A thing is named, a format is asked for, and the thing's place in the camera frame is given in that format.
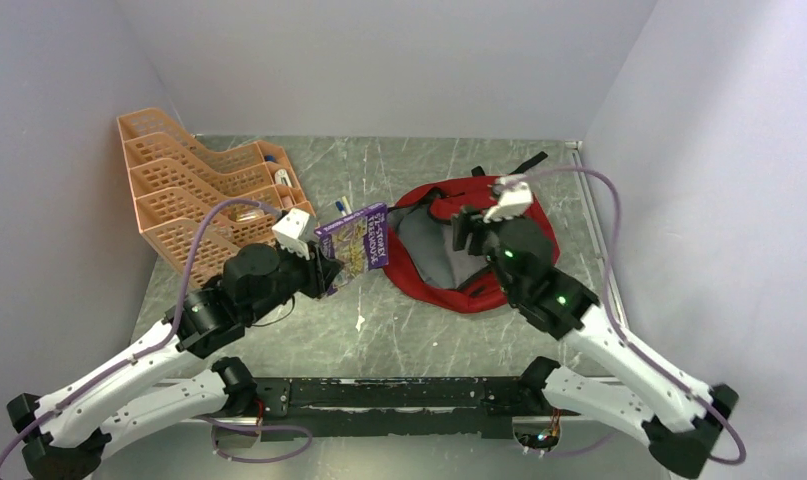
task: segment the table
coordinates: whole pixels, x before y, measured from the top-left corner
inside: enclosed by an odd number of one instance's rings
[[[468,176],[482,166],[506,174],[541,150],[537,168],[575,165],[576,150],[565,142],[355,137],[200,136],[224,150],[263,138],[282,145],[321,223],[339,217],[334,202],[347,195],[354,209],[373,202],[393,204],[414,187]],[[585,180],[575,174],[545,177],[531,184],[556,232],[557,266],[600,293],[602,242]],[[132,341],[176,301],[179,276],[157,260]],[[617,291],[614,295],[620,312]],[[285,306],[269,315],[279,318]],[[359,322],[360,315],[364,322]],[[458,315],[415,301],[394,287],[382,271],[357,278],[320,303],[298,296],[294,312],[179,372],[193,376],[222,356],[238,356],[259,377],[392,377],[517,375],[536,356],[554,358],[586,376],[605,376],[591,359],[529,326],[509,307]]]

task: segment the red backpack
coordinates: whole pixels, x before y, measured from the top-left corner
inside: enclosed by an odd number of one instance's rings
[[[547,158],[544,152],[522,163],[511,174],[523,173]],[[494,273],[482,256],[453,251],[450,218],[465,205],[486,209],[497,202],[481,167],[467,178],[422,185],[403,195],[388,211],[388,265],[385,274],[412,298],[459,313],[476,313],[506,304]],[[553,227],[539,205],[524,215],[532,218],[553,242],[553,261],[559,247]]]

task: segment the desk organizer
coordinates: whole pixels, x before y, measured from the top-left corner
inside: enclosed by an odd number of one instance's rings
[[[200,221],[223,200],[241,197],[315,215],[285,150],[278,145],[258,140],[215,152],[157,108],[122,115],[117,123],[138,231],[177,272],[185,268]],[[291,186],[275,183],[280,170],[286,172]],[[244,205],[222,210],[197,249],[192,286],[200,287],[220,274],[223,262],[244,245],[273,244],[275,222],[274,217]]]

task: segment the black strap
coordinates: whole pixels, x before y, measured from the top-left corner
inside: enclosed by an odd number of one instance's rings
[[[526,162],[518,165],[518,168],[512,170],[512,173],[509,175],[516,175],[519,173],[524,173],[527,170],[535,167],[539,163],[541,163],[545,158],[547,158],[547,154],[544,152],[538,152],[533,158],[527,160]]]

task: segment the white wall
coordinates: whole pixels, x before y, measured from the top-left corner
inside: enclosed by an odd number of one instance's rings
[[[749,460],[702,478],[807,480],[807,1],[660,0],[583,156],[633,329],[741,394]]]
[[[118,0],[200,133],[579,139],[656,0]]]
[[[0,2],[0,450],[11,398],[128,342],[155,256],[114,117],[150,105],[165,90],[113,1]]]

